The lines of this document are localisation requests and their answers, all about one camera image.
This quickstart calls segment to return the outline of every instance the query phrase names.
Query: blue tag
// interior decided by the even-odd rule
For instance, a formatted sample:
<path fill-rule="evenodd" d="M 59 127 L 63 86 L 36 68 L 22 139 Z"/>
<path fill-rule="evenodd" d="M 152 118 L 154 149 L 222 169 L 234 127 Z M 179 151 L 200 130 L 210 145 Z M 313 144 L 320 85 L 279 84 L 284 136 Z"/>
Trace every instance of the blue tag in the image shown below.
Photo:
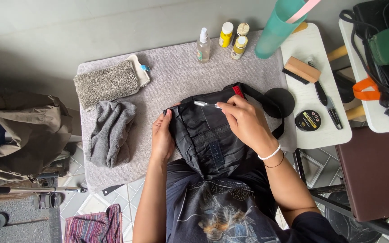
<path fill-rule="evenodd" d="M 219 141 L 210 143 L 210 150 L 211 150 L 211 154 L 213 155 L 213 160 L 214 160 L 214 164 L 216 165 L 216 168 L 219 168 L 222 165 L 224 165 L 224 158 L 220 149 Z"/>
<path fill-rule="evenodd" d="M 142 70 L 147 71 L 147 72 L 150 72 L 150 71 L 151 71 L 151 69 L 149 69 L 149 66 L 147 66 L 147 65 L 141 65 L 140 68 L 141 68 Z"/>

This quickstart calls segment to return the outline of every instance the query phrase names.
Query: black string bracelet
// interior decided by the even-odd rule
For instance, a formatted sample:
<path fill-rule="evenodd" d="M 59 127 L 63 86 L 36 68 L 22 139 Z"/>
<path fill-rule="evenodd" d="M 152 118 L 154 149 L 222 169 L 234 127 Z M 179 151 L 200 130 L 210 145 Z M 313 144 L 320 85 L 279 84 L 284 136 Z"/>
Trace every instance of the black string bracelet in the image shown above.
<path fill-rule="evenodd" d="M 267 166 L 265 163 L 264 163 L 264 165 L 265 165 L 266 167 L 268 167 L 268 168 L 274 168 L 274 167 L 279 166 L 279 165 L 283 162 L 283 160 L 284 160 L 284 152 L 282 151 L 282 153 L 283 153 L 283 158 L 281 159 L 281 161 L 280 161 L 280 163 L 279 163 L 278 165 L 273 166 L 273 167 L 269 167 L 269 166 Z"/>

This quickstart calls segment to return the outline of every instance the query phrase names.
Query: tile floor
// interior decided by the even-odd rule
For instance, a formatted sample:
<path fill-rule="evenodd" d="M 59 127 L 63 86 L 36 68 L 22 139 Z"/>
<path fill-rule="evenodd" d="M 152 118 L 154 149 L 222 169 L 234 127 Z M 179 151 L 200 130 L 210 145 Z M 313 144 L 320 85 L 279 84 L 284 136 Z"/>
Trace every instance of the tile floor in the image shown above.
<path fill-rule="evenodd" d="M 292 153 L 286 152 L 285 156 L 292 164 L 294 163 Z M 309 187 L 316 188 L 327 185 L 338 185 L 341 183 L 340 178 L 342 177 L 342 171 L 338 163 L 338 156 L 334 146 L 313 150 L 301 150 L 301 158 Z M 131 243 L 133 239 L 133 223 L 138 209 L 144 180 L 145 178 L 123 185 L 107 196 L 104 196 L 102 192 L 94 195 L 89 193 L 65 193 L 63 203 L 60 206 L 62 234 L 64 235 L 65 218 L 79 214 L 104 212 L 108 206 L 118 203 L 123 212 L 123 239 L 125 243 Z M 82 185 L 83 187 L 86 187 L 84 152 L 81 144 L 78 145 L 74 155 L 70 157 L 68 175 L 60 178 L 58 180 L 58 185 Z M 318 204 L 318 207 L 323 214 L 325 206 Z M 283 229 L 289 228 L 280 210 L 277 211 L 276 221 Z M 381 237 L 378 243 L 389 243 L 389 237 Z"/>

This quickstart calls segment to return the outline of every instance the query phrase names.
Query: hand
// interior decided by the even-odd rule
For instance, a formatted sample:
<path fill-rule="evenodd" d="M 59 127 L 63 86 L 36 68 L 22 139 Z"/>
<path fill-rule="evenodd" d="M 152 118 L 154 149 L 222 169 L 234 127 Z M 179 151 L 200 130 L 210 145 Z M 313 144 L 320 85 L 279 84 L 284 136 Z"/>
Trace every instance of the hand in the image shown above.
<path fill-rule="evenodd" d="M 278 141 L 271 134 L 263 111 L 239 95 L 217 105 L 226 115 L 232 132 L 259 156 L 267 157 L 277 149 Z"/>
<path fill-rule="evenodd" d="M 160 114 L 153 123 L 153 141 L 151 149 L 151 159 L 162 162 L 167 161 L 175 151 L 175 141 L 169 132 L 169 123 L 172 118 L 172 111 L 167 109 L 166 115 Z"/>

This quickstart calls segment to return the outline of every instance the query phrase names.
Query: person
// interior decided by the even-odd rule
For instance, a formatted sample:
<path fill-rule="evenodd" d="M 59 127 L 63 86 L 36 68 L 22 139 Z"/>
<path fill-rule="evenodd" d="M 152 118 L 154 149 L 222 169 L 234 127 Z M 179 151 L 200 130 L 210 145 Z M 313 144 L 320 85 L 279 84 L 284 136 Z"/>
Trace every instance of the person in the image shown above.
<path fill-rule="evenodd" d="M 261 110 L 235 95 L 219 102 L 232 132 L 261 158 L 279 143 Z M 152 130 L 152 150 L 133 227 L 133 243 L 344 243 L 324 218 L 282 151 L 258 160 L 253 170 L 204 181 L 175 150 L 171 110 Z M 277 206 L 289 229 L 275 221 Z"/>

